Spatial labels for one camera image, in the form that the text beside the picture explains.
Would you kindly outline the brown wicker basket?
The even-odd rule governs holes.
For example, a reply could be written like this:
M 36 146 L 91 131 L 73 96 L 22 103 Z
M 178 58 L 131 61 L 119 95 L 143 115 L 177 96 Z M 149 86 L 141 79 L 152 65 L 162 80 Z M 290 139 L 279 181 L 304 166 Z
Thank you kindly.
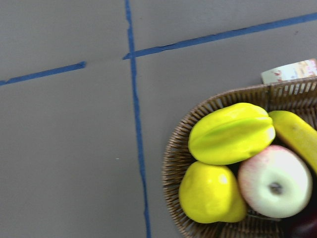
M 311 126 L 317 125 L 317 78 L 281 81 L 233 89 L 197 104 L 180 121 L 172 133 L 164 153 L 162 167 L 163 193 L 167 209 L 185 238 L 282 238 L 286 223 L 260 215 L 250 209 L 238 223 L 200 224 L 183 212 L 178 189 L 187 168 L 195 161 L 188 150 L 188 137 L 194 124 L 218 109 L 247 102 L 267 111 L 287 110 L 298 114 Z

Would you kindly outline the paper basket label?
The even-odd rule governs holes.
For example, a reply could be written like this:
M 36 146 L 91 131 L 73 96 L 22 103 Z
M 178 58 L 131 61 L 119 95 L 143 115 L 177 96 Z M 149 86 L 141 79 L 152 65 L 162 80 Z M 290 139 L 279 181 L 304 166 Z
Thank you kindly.
M 308 59 L 279 66 L 261 73 L 263 84 L 303 79 L 317 75 L 317 60 Z

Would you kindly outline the pale pink-white apple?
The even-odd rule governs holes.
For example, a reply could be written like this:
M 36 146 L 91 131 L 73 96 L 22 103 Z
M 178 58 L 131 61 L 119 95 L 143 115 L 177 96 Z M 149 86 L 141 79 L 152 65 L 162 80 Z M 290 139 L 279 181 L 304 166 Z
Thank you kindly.
M 313 179 L 306 164 L 289 149 L 271 145 L 243 161 L 238 170 L 241 193 L 256 212 L 281 219 L 309 203 Z

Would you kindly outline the dark purple plum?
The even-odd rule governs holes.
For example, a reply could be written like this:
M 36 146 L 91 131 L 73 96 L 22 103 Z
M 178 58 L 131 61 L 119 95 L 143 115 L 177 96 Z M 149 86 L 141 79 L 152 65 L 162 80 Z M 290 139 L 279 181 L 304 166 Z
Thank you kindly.
M 285 221 L 285 238 L 317 238 L 317 209 L 309 208 Z

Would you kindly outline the yellow lemon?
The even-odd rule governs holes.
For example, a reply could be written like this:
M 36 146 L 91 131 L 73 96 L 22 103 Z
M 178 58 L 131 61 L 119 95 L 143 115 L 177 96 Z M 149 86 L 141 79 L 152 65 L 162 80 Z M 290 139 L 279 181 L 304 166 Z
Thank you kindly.
M 198 223 L 236 223 L 247 214 L 237 180 L 224 165 L 194 162 L 181 181 L 178 195 L 184 213 Z

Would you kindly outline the yellow starfruit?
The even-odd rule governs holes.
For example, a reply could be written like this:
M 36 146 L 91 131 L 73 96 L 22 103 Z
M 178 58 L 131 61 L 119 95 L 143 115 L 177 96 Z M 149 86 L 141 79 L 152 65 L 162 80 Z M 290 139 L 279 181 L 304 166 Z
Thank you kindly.
M 229 165 L 268 147 L 275 129 L 268 112 L 250 103 L 237 103 L 200 119 L 192 128 L 188 148 L 206 164 Z

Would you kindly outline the yellow banana leftmost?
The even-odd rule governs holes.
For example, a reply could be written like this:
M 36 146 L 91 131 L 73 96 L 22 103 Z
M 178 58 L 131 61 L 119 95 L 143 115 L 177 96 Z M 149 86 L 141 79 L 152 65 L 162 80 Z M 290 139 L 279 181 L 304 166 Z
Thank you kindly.
M 317 171 L 317 131 L 290 111 L 271 111 L 277 136 Z

